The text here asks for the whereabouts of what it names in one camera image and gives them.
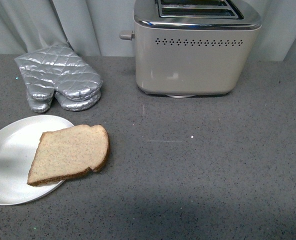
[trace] toaster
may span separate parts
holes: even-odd
[[[137,85],[177,98],[230,92],[262,26],[243,0],[136,0],[133,20]]]

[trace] slice of bread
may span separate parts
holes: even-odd
[[[105,165],[109,150],[108,133],[101,125],[77,125],[44,132],[27,184],[39,186],[98,172]]]

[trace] white plate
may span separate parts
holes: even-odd
[[[43,132],[74,126],[52,115],[38,115],[16,121],[0,130],[0,205],[16,205],[39,199],[64,181],[34,187],[27,185],[39,139]]]

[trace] speckled countertop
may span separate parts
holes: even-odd
[[[0,129],[37,115],[14,57],[0,55]],[[108,163],[0,206],[0,239],[296,239],[296,64],[248,62],[230,94],[174,99],[140,91],[133,58],[84,59],[101,100],[46,114],[102,124]]]

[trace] curtain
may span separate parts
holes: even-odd
[[[296,1],[245,0],[262,17],[249,59],[296,63]],[[68,42],[83,56],[134,56],[135,0],[0,0],[0,54]]]

